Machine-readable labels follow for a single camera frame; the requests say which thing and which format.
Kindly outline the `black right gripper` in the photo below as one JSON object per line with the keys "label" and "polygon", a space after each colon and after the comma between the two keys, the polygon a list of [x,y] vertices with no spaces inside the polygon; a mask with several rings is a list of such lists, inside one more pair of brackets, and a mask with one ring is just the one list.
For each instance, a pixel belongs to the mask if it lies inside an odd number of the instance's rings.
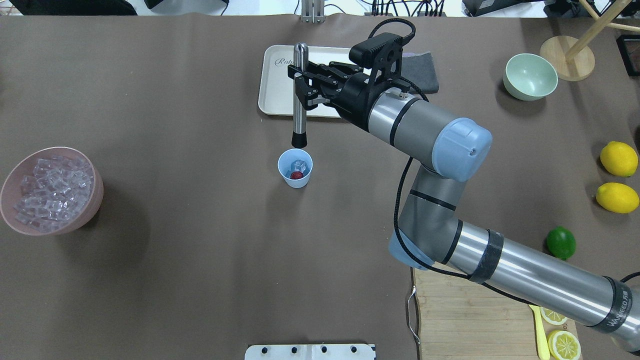
{"label": "black right gripper", "polygon": [[305,69],[289,64],[287,76],[294,80],[295,96],[305,110],[313,110],[320,104],[332,107],[340,117],[368,132],[374,103],[393,86],[396,76],[386,74],[371,80],[370,75],[356,71],[357,68],[355,64],[337,61],[308,62]]}

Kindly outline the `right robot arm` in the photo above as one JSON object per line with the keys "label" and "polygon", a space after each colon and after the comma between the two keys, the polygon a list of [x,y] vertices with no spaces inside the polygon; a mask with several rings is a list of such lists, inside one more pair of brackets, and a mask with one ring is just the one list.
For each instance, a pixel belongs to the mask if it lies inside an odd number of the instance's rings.
{"label": "right robot arm", "polygon": [[391,246],[398,258],[430,271],[434,264],[451,266],[455,272],[448,271],[450,276],[568,316],[638,356],[638,290],[457,217],[466,182],[489,152],[490,132],[412,95],[415,85],[394,64],[369,69],[366,74],[356,64],[290,64],[287,75],[304,109],[319,104],[336,109],[345,120],[420,162],[404,207],[394,210]]}

